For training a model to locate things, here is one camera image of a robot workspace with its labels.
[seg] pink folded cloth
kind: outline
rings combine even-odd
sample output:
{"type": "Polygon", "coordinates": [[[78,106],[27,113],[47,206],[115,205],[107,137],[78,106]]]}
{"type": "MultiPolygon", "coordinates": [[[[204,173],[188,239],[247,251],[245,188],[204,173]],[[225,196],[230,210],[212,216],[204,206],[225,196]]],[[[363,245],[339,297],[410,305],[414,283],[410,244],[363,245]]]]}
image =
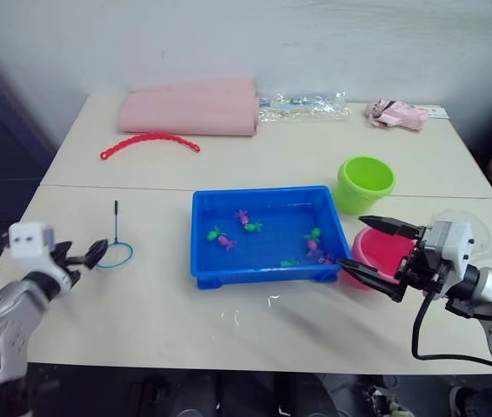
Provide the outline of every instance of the pink folded cloth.
{"type": "Polygon", "coordinates": [[[428,111],[395,100],[379,100],[366,106],[366,116],[374,126],[403,126],[422,130],[428,119],[428,111]]]}
{"type": "Polygon", "coordinates": [[[253,136],[258,109],[253,78],[171,84],[130,92],[117,127],[132,133],[253,136]]]}
{"type": "Polygon", "coordinates": [[[192,81],[188,83],[176,83],[165,85],[153,85],[133,89],[135,91],[182,91],[189,93],[191,91],[204,93],[231,93],[236,91],[248,91],[252,96],[256,95],[256,85],[253,77],[244,78],[224,78],[221,80],[192,81]]]}

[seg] green plastic cup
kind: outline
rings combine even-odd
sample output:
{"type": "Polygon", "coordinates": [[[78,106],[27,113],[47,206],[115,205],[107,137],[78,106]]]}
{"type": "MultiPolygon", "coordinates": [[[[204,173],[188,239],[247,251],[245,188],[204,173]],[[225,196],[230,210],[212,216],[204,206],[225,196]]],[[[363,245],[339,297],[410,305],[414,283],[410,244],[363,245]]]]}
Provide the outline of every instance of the green plastic cup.
{"type": "Polygon", "coordinates": [[[337,176],[333,193],[337,210],[360,215],[395,187],[395,173],[385,162],[371,156],[345,161],[337,176]]]}

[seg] plastic bag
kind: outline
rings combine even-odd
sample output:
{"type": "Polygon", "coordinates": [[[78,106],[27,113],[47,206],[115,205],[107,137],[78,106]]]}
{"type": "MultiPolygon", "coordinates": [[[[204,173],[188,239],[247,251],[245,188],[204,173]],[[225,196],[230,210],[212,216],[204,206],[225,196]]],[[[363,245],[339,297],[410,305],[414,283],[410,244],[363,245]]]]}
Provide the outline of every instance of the plastic bag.
{"type": "Polygon", "coordinates": [[[342,120],[349,115],[345,93],[277,94],[260,98],[260,122],[342,120]]]}

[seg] white table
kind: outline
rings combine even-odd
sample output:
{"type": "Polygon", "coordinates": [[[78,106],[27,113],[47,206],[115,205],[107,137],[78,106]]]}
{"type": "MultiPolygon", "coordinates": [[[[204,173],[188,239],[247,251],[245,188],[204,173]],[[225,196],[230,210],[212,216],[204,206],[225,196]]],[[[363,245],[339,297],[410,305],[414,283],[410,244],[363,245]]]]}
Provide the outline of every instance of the white table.
{"type": "Polygon", "coordinates": [[[254,137],[186,136],[196,154],[173,142],[140,143],[107,161],[99,154],[129,137],[116,132],[120,96],[90,96],[42,185],[133,189],[240,189],[325,184],[341,163],[371,155],[396,172],[393,195],[492,198],[492,189],[448,120],[419,132],[375,129],[350,104],[347,120],[262,123],[254,137]]]}
{"type": "MultiPolygon", "coordinates": [[[[54,225],[73,253],[119,236],[135,258],[121,268],[91,271],[70,296],[54,301],[30,341],[30,361],[128,367],[288,370],[354,374],[492,373],[465,361],[416,361],[410,334],[422,295],[396,304],[375,291],[308,281],[226,286],[201,291],[189,274],[192,192],[42,186],[23,219],[54,225]]],[[[371,214],[424,224],[444,209],[465,209],[492,234],[492,199],[388,197],[371,214]]],[[[363,225],[342,216],[350,242],[363,225]]],[[[492,259],[486,261],[492,266],[492,259]]],[[[19,279],[8,254],[0,287],[19,279]]],[[[454,316],[443,302],[429,310],[423,353],[488,358],[477,321],[454,316]]]]}

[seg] pink bucket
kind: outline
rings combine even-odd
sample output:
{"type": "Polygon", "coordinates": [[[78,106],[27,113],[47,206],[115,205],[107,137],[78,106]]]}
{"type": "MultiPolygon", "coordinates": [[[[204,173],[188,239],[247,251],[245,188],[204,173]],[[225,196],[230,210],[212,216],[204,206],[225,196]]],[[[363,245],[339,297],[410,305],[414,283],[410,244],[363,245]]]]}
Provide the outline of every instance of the pink bucket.
{"type": "MultiPolygon", "coordinates": [[[[397,284],[395,272],[402,257],[408,255],[413,247],[414,242],[406,237],[387,235],[374,228],[365,228],[356,235],[351,252],[355,261],[377,268],[381,278],[397,284]]],[[[354,287],[371,289],[349,274],[342,275],[342,278],[354,287]]]]}

